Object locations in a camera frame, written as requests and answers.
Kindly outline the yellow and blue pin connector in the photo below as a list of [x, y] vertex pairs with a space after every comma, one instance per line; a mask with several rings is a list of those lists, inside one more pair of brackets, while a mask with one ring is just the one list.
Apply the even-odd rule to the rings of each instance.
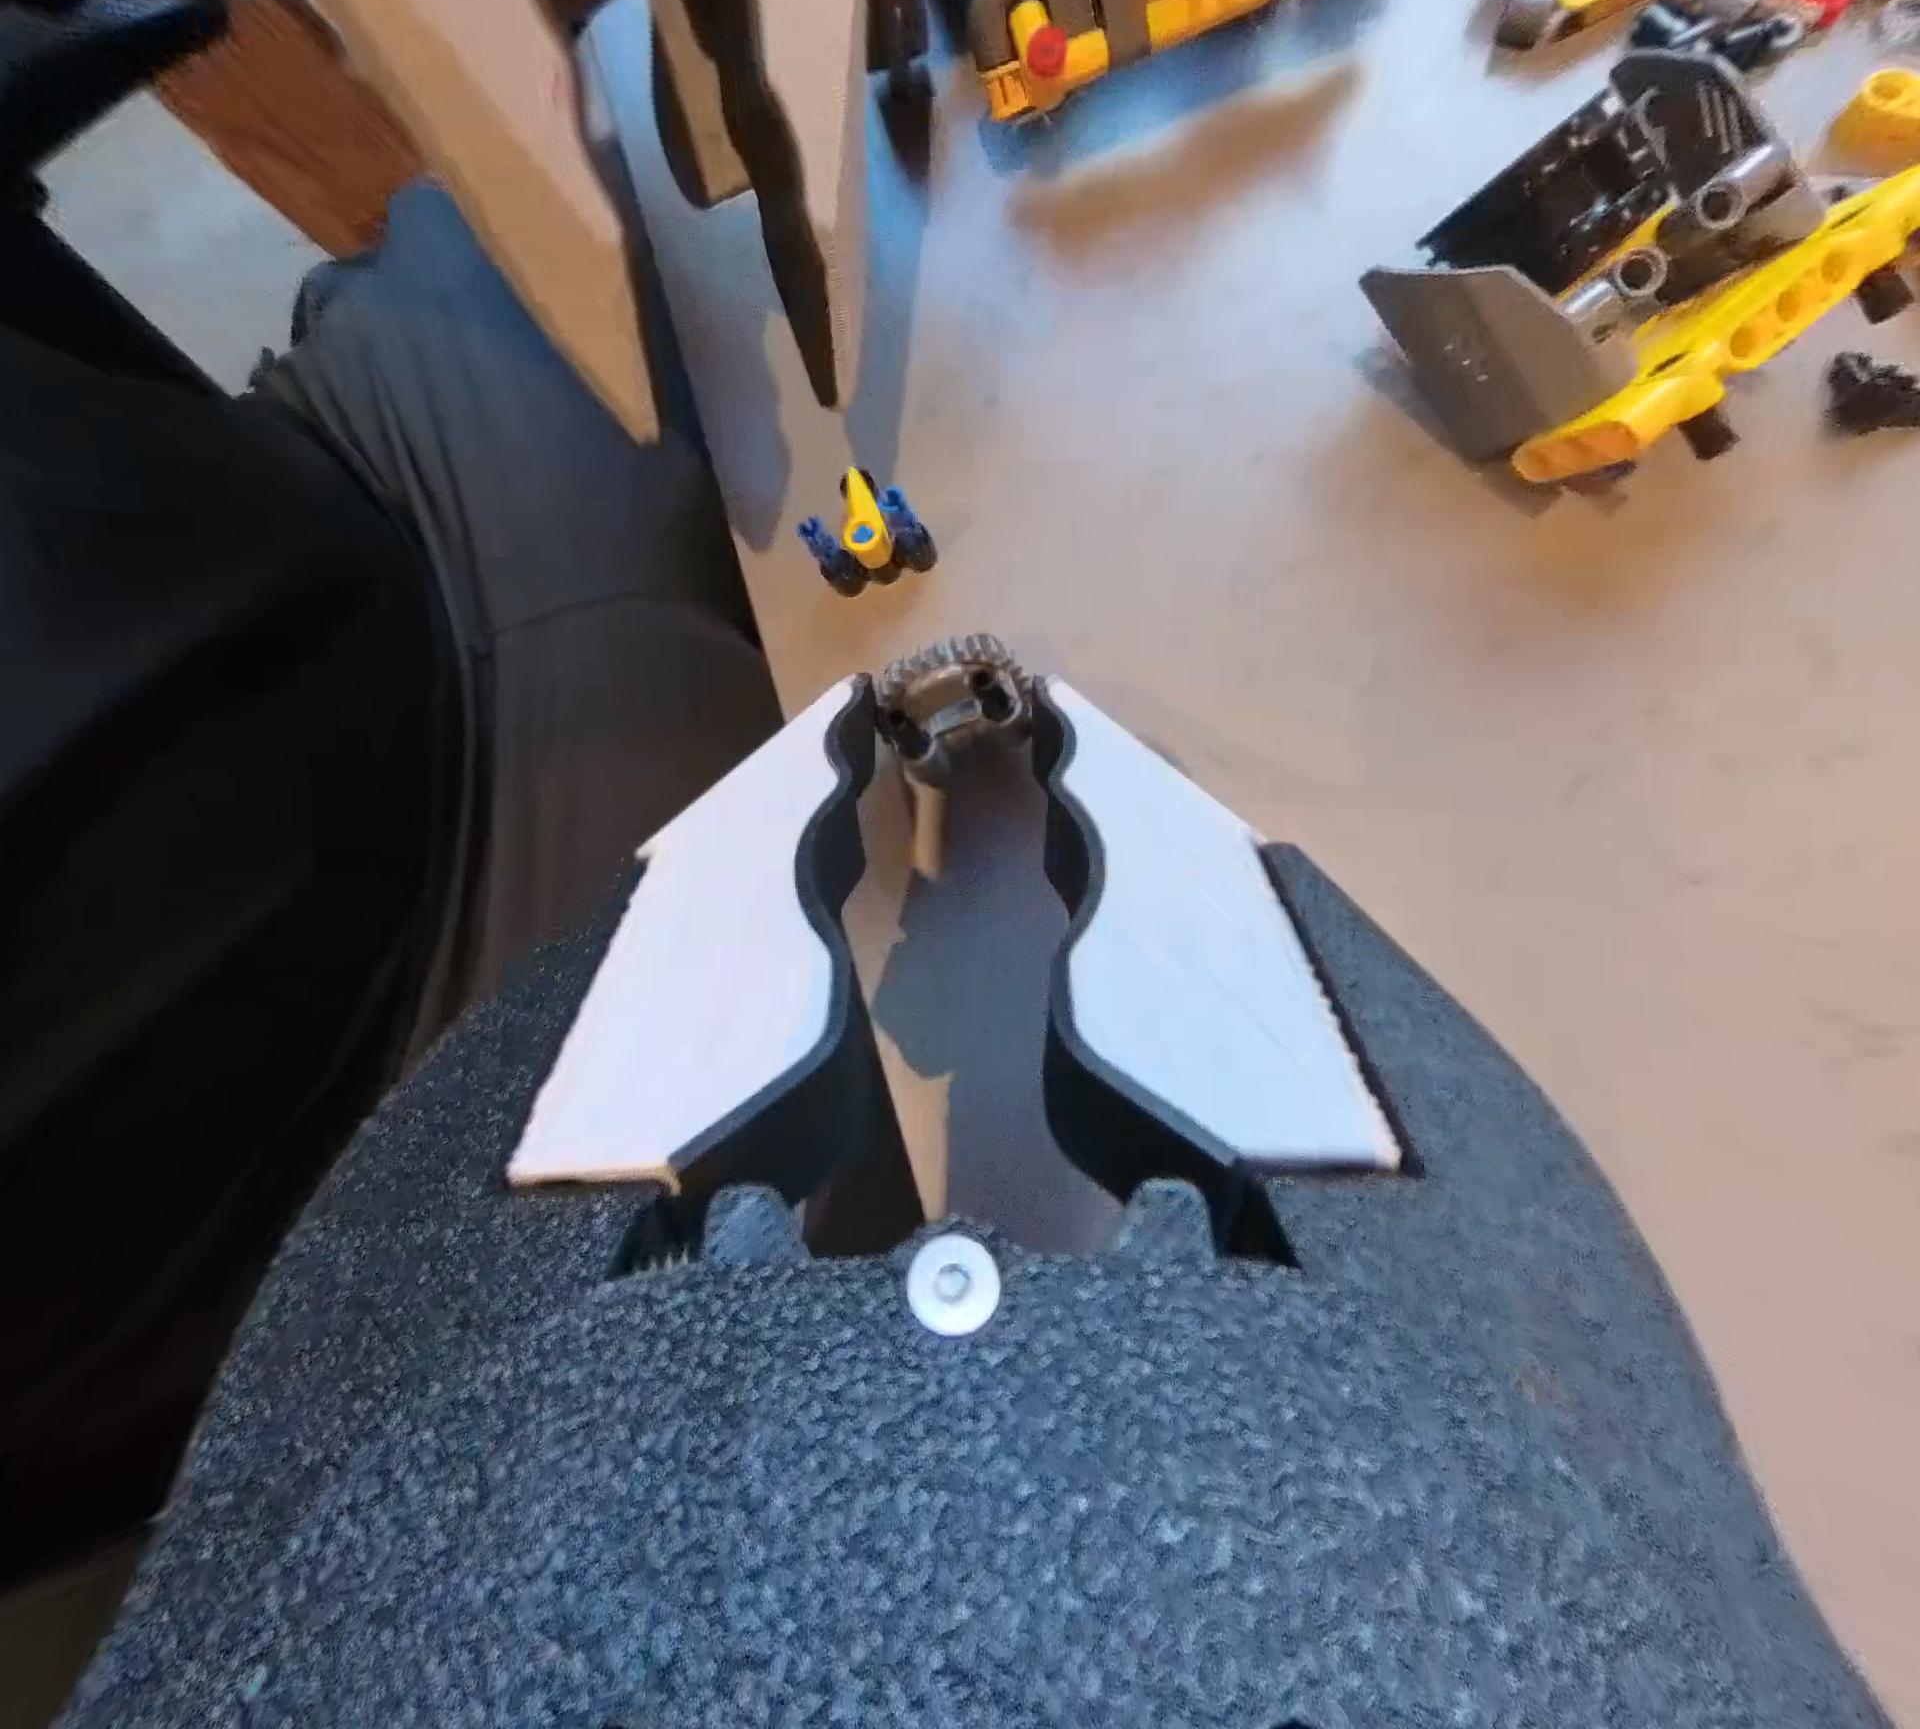
[[796, 523], [796, 536], [829, 589], [857, 598], [906, 573], [935, 570], [936, 542], [900, 486], [877, 482], [867, 469], [849, 467], [839, 479], [839, 497], [843, 508], [838, 523], [821, 516]]

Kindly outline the brown wooden furniture piece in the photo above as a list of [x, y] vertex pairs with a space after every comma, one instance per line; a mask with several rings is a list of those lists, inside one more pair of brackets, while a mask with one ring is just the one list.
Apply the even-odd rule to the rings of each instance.
[[225, 28], [156, 78], [158, 103], [331, 255], [368, 247], [419, 150], [308, 0], [222, 0]]

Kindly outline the grey desk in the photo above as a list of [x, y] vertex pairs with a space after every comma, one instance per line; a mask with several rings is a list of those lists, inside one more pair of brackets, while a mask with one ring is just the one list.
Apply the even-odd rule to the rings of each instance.
[[[692, 209], [644, 0], [590, 28], [762, 644], [795, 710], [986, 630], [1295, 843], [1551, 1094], [1705, 1348], [1803, 1577], [1915, 1724], [1915, 435], [1822, 372], [1713, 462], [1512, 490], [1428, 429], [1359, 290], [1601, 81], [1501, 0], [1297, 0], [986, 128], [869, 110], [862, 380], [815, 406], [753, 205]], [[846, 469], [939, 561], [796, 536]]]

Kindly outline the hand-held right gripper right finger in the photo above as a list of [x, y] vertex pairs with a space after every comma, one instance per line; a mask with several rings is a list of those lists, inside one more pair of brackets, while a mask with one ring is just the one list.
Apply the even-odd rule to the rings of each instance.
[[1086, 1174], [1402, 1170], [1264, 843], [1063, 677], [1034, 692], [1044, 1102]]

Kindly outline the grey toy gear assembly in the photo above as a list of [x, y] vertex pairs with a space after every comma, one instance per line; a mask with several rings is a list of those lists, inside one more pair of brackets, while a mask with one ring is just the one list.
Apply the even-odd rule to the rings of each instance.
[[1019, 746], [1034, 732], [1034, 677], [989, 632], [943, 638], [895, 658], [874, 693], [877, 733], [918, 787], [945, 787], [968, 749]]

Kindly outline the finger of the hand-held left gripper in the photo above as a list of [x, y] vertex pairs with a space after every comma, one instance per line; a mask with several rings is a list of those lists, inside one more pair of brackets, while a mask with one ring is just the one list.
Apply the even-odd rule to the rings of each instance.
[[597, 401], [657, 432], [628, 233], [545, 0], [317, 0], [519, 301]]
[[852, 398], [865, 269], [867, 0], [647, 0], [664, 164], [695, 209], [750, 197], [819, 406]]

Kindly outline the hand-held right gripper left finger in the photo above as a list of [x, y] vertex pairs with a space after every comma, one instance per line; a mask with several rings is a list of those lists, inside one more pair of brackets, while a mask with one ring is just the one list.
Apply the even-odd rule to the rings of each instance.
[[843, 914], [875, 746], [874, 679], [854, 673], [636, 849], [511, 1188], [815, 1198], [864, 1154], [881, 1069]]

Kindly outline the small black toy piece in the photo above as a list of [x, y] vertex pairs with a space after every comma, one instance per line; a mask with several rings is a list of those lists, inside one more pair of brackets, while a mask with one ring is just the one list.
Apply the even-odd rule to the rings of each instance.
[[1827, 365], [1825, 417], [1847, 437], [1917, 432], [1917, 375], [1860, 351]]

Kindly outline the grey yellow wheel housing assembly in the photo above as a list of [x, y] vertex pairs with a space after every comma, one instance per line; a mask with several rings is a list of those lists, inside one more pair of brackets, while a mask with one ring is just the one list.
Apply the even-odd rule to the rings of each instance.
[[1913, 301], [1915, 226], [1915, 164], [1822, 185], [1731, 62], [1643, 48], [1359, 287], [1463, 460], [1559, 486], [1736, 446], [1736, 377]]

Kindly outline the person's dark clothed body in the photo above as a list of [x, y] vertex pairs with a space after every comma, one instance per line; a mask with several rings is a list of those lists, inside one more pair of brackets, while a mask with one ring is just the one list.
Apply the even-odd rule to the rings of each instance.
[[36, 159], [216, 0], [3, 4], [3, 1584], [163, 1499], [276, 1242], [503, 970], [777, 723], [657, 272], [592, 394], [444, 185], [243, 394]]

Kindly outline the yellow round connector piece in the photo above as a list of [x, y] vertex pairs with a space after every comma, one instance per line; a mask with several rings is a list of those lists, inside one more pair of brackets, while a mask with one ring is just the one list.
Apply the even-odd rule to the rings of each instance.
[[1831, 145], [1868, 171], [1902, 171], [1917, 164], [1917, 71], [1883, 66], [1863, 78], [1839, 110]]

